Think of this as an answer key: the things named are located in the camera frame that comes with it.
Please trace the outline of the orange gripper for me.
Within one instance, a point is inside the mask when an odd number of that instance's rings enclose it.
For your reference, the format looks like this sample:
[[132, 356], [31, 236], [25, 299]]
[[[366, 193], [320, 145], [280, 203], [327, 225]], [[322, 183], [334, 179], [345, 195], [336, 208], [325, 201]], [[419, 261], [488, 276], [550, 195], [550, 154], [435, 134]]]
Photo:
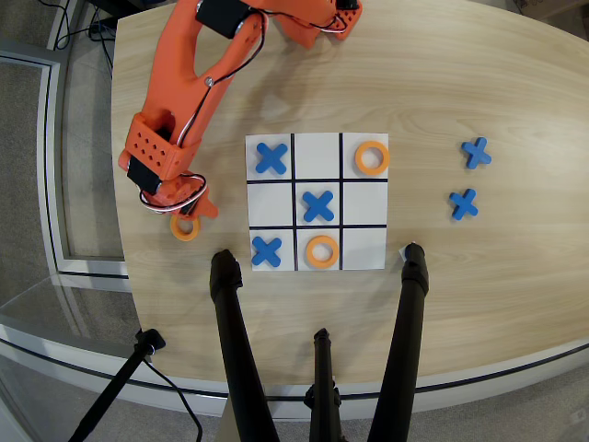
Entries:
[[162, 181], [155, 195], [140, 190], [139, 198], [144, 207], [160, 214], [216, 219], [219, 209], [210, 200], [210, 190], [203, 175], [186, 172]]

